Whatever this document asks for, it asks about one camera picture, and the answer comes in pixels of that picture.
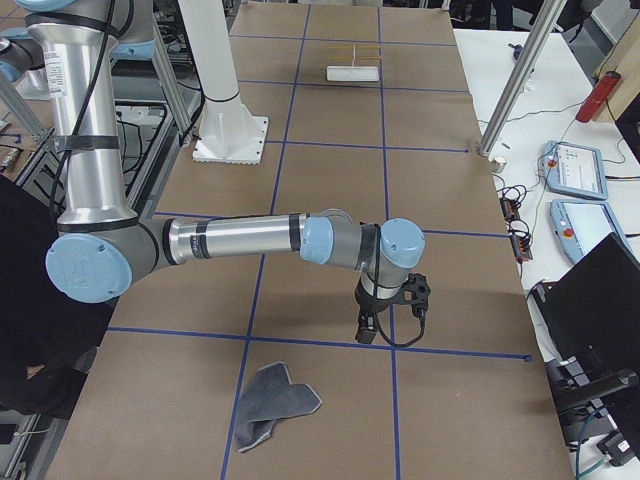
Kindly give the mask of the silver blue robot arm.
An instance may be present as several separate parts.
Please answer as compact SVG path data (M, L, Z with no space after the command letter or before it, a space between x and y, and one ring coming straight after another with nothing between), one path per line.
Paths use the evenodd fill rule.
M430 293L415 270L421 229L398 218L355 223L338 209L186 223L143 221L128 205L109 56L153 37L148 1L27 1L28 33L44 54L65 189L58 238L45 265L55 287L84 303L122 295L152 272L191 259L296 252L306 261L359 272L356 338L383 334L378 316L408 305L424 321Z
M27 71L45 67L43 50L25 27L1 32L1 73L9 82L16 82Z

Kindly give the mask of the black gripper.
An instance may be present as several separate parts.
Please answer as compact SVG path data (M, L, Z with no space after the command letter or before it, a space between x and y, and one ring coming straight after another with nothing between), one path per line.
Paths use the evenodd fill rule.
M403 292L398 290L394 296L380 299L374 291L373 281L364 274L356 286L354 295L359 305L355 340L358 343L372 343L376 335L380 334L385 342L391 343L391 339L380 325L378 314L392 305L403 305Z

